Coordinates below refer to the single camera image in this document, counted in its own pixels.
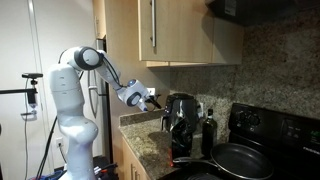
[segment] frying pan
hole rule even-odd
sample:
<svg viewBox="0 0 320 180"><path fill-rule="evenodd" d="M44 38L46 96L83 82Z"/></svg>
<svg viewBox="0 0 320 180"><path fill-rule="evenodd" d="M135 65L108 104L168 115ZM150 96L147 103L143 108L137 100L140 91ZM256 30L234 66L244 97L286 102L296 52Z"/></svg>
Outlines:
<svg viewBox="0 0 320 180"><path fill-rule="evenodd" d="M273 165L260 152L235 143L223 143L211 149L212 161L180 157L174 163L202 162L237 179L264 180L273 175Z"/></svg>

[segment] bottle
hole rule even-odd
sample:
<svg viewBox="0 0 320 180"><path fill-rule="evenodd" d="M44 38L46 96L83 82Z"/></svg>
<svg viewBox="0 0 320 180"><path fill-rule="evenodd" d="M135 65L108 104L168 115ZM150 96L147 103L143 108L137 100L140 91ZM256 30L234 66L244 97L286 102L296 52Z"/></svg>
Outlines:
<svg viewBox="0 0 320 180"><path fill-rule="evenodd" d="M208 109L207 119L202 123L201 153L209 158L211 149L217 144L217 122L213 119L213 109Z"/></svg>

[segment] wall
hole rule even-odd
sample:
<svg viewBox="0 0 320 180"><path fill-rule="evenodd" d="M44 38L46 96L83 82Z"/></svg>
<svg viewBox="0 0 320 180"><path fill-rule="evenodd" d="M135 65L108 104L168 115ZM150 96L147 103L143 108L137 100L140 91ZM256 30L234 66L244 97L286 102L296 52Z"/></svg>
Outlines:
<svg viewBox="0 0 320 180"><path fill-rule="evenodd" d="M168 71L146 68L146 62L139 61L138 49L138 4L132 0L106 0L107 51L121 71L120 81L126 85L130 79L138 79L146 87L155 87L162 94L163 105L169 92ZM137 107L128 107L119 101L110 87L112 141L114 161L119 164L122 178L122 135L119 131L119 116L141 112Z"/></svg>
<svg viewBox="0 0 320 180"><path fill-rule="evenodd" d="M33 2L35 24L29 17L28 2ZM37 90L39 106L37 120L26 124L28 141L28 175L36 175L50 128L56 116L56 109L48 83L48 68L56 64L60 54L73 46L93 46L94 18L92 2L88 0L13 0L3 1L0 6L0 89L23 89L26 79L22 73L39 72L44 77L39 79ZM88 102L86 74L82 79L85 101ZM0 95L0 162L4 180L24 179L26 170L25 123L20 113L25 110L24 94ZM85 105L85 115L93 119L90 106ZM101 120L94 120L98 126ZM48 161L43 174L53 172L64 165L55 138L64 137L56 125ZM94 155L101 155L101 133L93 147ZM64 137L64 150L68 142Z"/></svg>
<svg viewBox="0 0 320 180"><path fill-rule="evenodd" d="M237 66L172 68L170 88L213 108L227 140L233 102L320 117L320 9L245 28Z"/></svg>

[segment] black cable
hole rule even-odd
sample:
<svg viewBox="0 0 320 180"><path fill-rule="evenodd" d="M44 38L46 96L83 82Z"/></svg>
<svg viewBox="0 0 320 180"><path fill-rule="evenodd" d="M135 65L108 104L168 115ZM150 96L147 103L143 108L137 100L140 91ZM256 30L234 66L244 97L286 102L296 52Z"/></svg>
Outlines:
<svg viewBox="0 0 320 180"><path fill-rule="evenodd" d="M123 85L120 84L120 80L119 80L119 76L117 75L116 71L114 70L113 66L111 65L111 63L107 60L106 57L103 57L103 59L108 63L107 68L109 69L109 71L111 72L111 75L113 77L113 79L115 79L116 83L120 86L123 87Z"/></svg>
<svg viewBox="0 0 320 180"><path fill-rule="evenodd" d="M61 153L61 156L62 156L64 162L67 163L66 158L64 157L64 154L63 154L63 152L62 152L61 144L59 144L59 149L60 149L60 153Z"/></svg>
<svg viewBox="0 0 320 180"><path fill-rule="evenodd" d="M160 95L160 94L157 94L157 95L154 96L154 98L155 98L155 99L154 99L154 102L157 102L159 96L161 96L161 95ZM154 111L154 110L156 109L156 105L155 105L154 103L152 103L152 101L151 101L150 99L149 99L149 102L148 102L148 100L147 100L146 102L147 102L147 103L151 103L151 104L153 105L153 108L152 108L151 110L148 110L148 109L147 109L148 112Z"/></svg>
<svg viewBox="0 0 320 180"><path fill-rule="evenodd" d="M49 151L49 147L50 147L50 143L51 143L51 139L52 139L52 134L54 133L54 127L56 125L57 119L58 118L56 116L56 118L54 119L53 125L51 127L51 131L50 131L50 134L49 134L49 137L48 137L48 140L47 140L47 144L46 144L45 153L44 153L42 161L40 163L40 167L39 167L38 172L37 172L36 180L39 180L39 178L41 178L41 176L42 176L42 171L43 171L44 165L46 163L46 159L47 159L47 156L48 156L48 151Z"/></svg>
<svg viewBox="0 0 320 180"><path fill-rule="evenodd" d="M27 80L26 80L25 89L27 89L28 80L29 80L29 78L27 78ZM29 161L28 138L27 138L27 121L28 121L28 115L27 115L28 114L27 93L24 94L24 102L25 102L25 106L26 106L26 119L24 121L24 141L25 141L25 149L26 149L26 172L25 172L25 175L24 175L24 179L27 179L27 176L28 176L28 161Z"/></svg>

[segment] black stove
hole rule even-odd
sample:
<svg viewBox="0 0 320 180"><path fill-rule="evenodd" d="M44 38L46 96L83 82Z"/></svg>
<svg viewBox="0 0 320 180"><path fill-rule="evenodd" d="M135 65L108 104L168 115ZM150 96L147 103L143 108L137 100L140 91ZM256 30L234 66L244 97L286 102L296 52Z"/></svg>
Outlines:
<svg viewBox="0 0 320 180"><path fill-rule="evenodd" d="M264 154L274 166L271 180L320 179L320 120L234 103L228 127L229 142ZM190 163L161 180L232 177L205 163Z"/></svg>

